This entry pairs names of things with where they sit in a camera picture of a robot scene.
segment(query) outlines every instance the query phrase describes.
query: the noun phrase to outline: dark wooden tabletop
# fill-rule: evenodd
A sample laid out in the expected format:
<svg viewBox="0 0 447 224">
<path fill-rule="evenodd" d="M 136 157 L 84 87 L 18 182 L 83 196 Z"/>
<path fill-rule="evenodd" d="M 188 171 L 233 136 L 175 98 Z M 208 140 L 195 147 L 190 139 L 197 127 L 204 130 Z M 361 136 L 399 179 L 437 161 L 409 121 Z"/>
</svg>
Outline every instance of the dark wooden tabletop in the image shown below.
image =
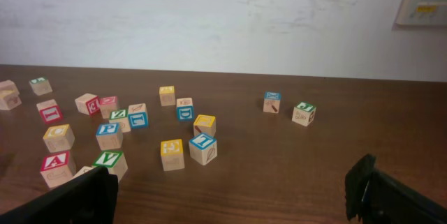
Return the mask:
<svg viewBox="0 0 447 224">
<path fill-rule="evenodd" d="M 46 76 L 51 94 L 28 81 Z M 129 170 L 119 184 L 115 223 L 346 223 L 344 176 L 366 153 L 376 166 L 447 207 L 447 84 L 323 77 L 97 68 L 0 66 L 22 105 L 0 112 L 0 214 L 48 192 L 39 173 L 48 125 L 36 103 L 55 99 L 75 134 L 77 168 L 100 154 L 101 114 L 76 110 L 82 94 L 146 103 L 149 128 L 124 134 Z M 217 118 L 219 155 L 189 156 L 193 122 L 161 107 L 159 87 L 192 97 L 196 114 Z M 282 94 L 279 114 L 262 110 L 265 91 Z M 317 106 L 314 122 L 291 121 L 293 106 Z M 160 141 L 181 138 L 185 169 L 164 172 Z"/>
</svg>

